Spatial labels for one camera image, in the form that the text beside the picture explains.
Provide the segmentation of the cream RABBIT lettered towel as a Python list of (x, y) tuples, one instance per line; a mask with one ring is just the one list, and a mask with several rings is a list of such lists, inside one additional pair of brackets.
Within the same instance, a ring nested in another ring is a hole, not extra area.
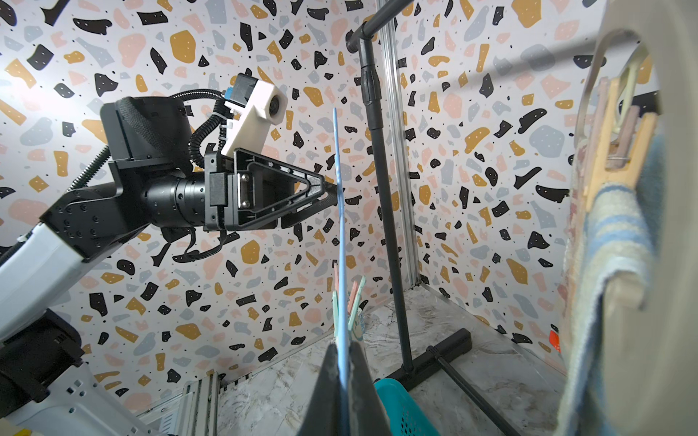
[(648, 290), (661, 243), (665, 138), (650, 145), (636, 189), (607, 185), (579, 223), (581, 166), (574, 160), (565, 249), (565, 326), (562, 353), (567, 381), (557, 414), (557, 435), (616, 435), (610, 422), (603, 377), (603, 298), (612, 280), (628, 275)]

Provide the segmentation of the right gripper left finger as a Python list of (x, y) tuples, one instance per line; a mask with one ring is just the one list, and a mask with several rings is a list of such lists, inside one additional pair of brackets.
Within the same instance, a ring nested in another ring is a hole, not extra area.
[(331, 343), (325, 352), (321, 370), (297, 436), (336, 436), (340, 430), (340, 375), (338, 352)]

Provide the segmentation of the beige pink clothespin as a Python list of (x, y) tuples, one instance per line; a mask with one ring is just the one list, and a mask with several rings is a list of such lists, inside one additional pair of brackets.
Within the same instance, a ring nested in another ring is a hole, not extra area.
[(608, 146), (606, 152), (614, 152), (605, 158), (605, 163), (610, 163), (612, 173), (620, 174), (618, 183), (628, 186), (637, 184), (638, 176), (632, 172), (631, 142), (639, 120), (639, 108), (624, 103), (623, 109), (618, 112), (618, 97), (624, 90), (625, 82), (621, 78), (604, 78), (601, 81), (594, 123), (586, 147), (583, 180), (587, 185), (593, 179), (595, 160), (601, 145)]

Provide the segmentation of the blue wire hanger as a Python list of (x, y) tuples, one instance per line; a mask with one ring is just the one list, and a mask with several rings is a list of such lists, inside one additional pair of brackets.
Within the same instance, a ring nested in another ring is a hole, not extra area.
[(340, 129), (338, 122), (338, 110), (333, 109), (334, 148), (336, 149), (336, 187), (337, 208), (339, 225), (339, 245), (337, 258), (337, 289), (336, 289), (336, 349), (337, 366), (339, 373), (339, 434), (350, 435), (350, 407), (349, 407), (349, 333), (347, 314), (347, 290), (346, 290), (346, 259), (345, 259), (345, 200), (343, 178), (341, 170)]

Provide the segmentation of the beige plastic hanger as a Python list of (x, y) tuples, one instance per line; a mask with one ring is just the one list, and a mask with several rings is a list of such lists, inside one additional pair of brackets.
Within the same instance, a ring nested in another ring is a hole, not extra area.
[(697, 5), (611, 1), (575, 127), (560, 435), (697, 432)]

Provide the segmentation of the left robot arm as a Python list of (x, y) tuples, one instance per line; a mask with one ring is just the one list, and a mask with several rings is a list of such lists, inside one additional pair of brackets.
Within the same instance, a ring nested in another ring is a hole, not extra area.
[(149, 435), (100, 386), (78, 331), (52, 304), (155, 225), (165, 240), (290, 228), (338, 203), (320, 174), (251, 150), (248, 116), (276, 124), (284, 96), (254, 82), (125, 97), (102, 107), (107, 145), (1, 256), (1, 414), (34, 432)]

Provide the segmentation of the aluminium rail base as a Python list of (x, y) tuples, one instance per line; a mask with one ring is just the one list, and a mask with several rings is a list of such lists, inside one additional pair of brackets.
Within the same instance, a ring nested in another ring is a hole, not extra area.
[(210, 371), (182, 392), (155, 403), (138, 418), (163, 435), (215, 436), (221, 375)]

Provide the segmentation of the green clothespin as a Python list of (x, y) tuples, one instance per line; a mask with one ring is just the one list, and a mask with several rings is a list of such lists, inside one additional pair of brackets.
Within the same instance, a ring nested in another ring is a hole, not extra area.
[(338, 294), (336, 291), (332, 292), (332, 310), (333, 310), (333, 325), (334, 329), (337, 330), (339, 326), (339, 302)]

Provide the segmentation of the black clothes rack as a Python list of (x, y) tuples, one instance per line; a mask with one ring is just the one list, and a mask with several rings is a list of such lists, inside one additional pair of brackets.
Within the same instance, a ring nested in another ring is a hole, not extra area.
[(389, 167), (385, 151), (385, 136), (383, 132), (384, 116), (381, 107), (380, 80), (376, 70), (374, 59), (373, 37), (384, 27), (394, 23), (394, 19), (410, 3), (408, 1), (388, 1), (379, 7), (376, 14), (365, 23), (359, 25), (351, 37), (347, 39), (347, 50), (358, 54), (361, 65), (361, 91), (365, 104), (367, 125), (371, 134), (374, 151), (374, 164), (376, 165), (376, 181), (380, 206), (382, 210), (382, 222), (385, 230), (386, 250), (388, 265), (393, 285), (394, 307), (396, 307), (396, 322), (400, 350), (402, 354), (402, 367), (391, 376), (403, 387), (410, 390), (434, 375), (438, 369), (442, 369), (450, 379), (460, 388), (474, 405), (504, 435), (517, 435), (519, 432), (509, 423), (503, 415), (481, 395), (474, 386), (451, 364), (452, 361), (472, 349), (470, 332), (461, 329), (455, 332), (436, 346), (429, 346), (427, 351), (418, 357), (419, 365), (414, 364), (410, 332), (405, 308), (404, 287), (402, 282), (401, 263), (398, 252), (396, 235), (396, 223), (394, 222), (394, 210), (392, 194), (390, 192)]

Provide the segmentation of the yellow clothespin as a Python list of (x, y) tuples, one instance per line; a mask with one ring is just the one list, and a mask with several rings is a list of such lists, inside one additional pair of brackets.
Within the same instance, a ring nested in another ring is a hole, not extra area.
[(620, 85), (621, 80), (614, 78), (600, 99), (601, 123), (593, 129), (588, 152), (591, 163), (583, 177), (587, 213), (607, 185), (636, 189), (658, 124), (658, 114), (640, 114), (641, 107), (633, 105), (630, 98), (623, 101), (625, 115), (619, 116)]

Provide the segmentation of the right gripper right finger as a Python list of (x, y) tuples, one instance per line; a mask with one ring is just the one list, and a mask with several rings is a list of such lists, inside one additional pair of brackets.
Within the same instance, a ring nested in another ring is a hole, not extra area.
[(374, 388), (367, 359), (360, 343), (351, 343), (349, 359), (350, 434), (356, 436), (391, 436), (389, 419), (376, 388)]

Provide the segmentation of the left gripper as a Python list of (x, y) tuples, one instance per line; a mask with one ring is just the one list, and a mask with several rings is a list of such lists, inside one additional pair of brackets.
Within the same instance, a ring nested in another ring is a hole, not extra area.
[[(205, 151), (207, 231), (291, 228), (336, 206), (338, 189), (319, 174), (242, 148), (233, 157)], [(305, 191), (323, 191), (307, 202)]]

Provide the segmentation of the teal plastic basket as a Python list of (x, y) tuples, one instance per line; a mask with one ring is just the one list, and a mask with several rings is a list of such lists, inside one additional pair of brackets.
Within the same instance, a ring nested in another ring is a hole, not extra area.
[(385, 407), (394, 436), (440, 435), (399, 381), (381, 379), (374, 383), (374, 388)]

